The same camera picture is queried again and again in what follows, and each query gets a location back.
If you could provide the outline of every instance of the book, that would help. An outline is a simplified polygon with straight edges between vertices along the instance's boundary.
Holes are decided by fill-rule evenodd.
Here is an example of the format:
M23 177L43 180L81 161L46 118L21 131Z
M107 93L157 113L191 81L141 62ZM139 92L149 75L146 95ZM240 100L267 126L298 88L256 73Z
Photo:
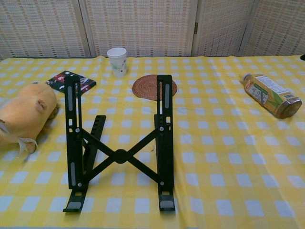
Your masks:
M63 72L59 73L58 75L49 79L46 82L46 84L50 85L51 88L64 93L65 92L64 79L65 79L65 77L69 77L69 76L78 76L80 78L81 95L96 85L96 82L94 80L86 78L81 75L78 75L76 73L69 72L69 71L63 71Z

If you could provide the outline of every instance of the woven coaster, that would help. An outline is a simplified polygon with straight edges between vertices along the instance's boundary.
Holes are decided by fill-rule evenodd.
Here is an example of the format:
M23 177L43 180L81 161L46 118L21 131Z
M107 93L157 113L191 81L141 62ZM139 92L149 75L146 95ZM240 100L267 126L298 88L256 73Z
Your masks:
M177 85L173 83L173 95L177 92ZM157 75L145 75L134 82L132 92L139 98L157 101Z

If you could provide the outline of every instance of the black laptop stand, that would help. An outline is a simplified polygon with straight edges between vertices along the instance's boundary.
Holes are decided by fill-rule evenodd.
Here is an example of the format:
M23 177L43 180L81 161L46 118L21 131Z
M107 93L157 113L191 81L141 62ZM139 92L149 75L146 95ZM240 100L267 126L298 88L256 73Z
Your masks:
M172 76L157 76L157 114L154 127L145 138L128 151L113 151L100 141L106 116L97 115L88 133L81 125L81 91L78 76L65 77L65 111L69 189L72 189L64 212L80 212L89 181L112 162L126 161L137 167L158 184L160 211L175 211L173 199L173 98ZM157 173L136 159L134 155L152 140L156 140ZM108 157L93 168L97 150Z

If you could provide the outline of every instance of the white paper cup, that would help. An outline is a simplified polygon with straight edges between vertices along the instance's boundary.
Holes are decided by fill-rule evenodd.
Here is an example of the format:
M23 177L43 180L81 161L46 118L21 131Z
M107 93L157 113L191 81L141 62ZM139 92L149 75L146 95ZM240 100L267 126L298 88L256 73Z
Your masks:
M127 51L124 48L112 48L107 51L112 73L118 78L122 78L127 71L126 53Z

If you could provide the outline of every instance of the plush toy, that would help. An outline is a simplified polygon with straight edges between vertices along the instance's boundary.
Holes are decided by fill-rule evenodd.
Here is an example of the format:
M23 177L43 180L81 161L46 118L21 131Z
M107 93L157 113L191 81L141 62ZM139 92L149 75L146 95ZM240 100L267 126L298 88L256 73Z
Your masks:
M53 89L45 83L31 83L0 109L0 145L19 143L24 150L36 150L36 138L48 118L58 111Z

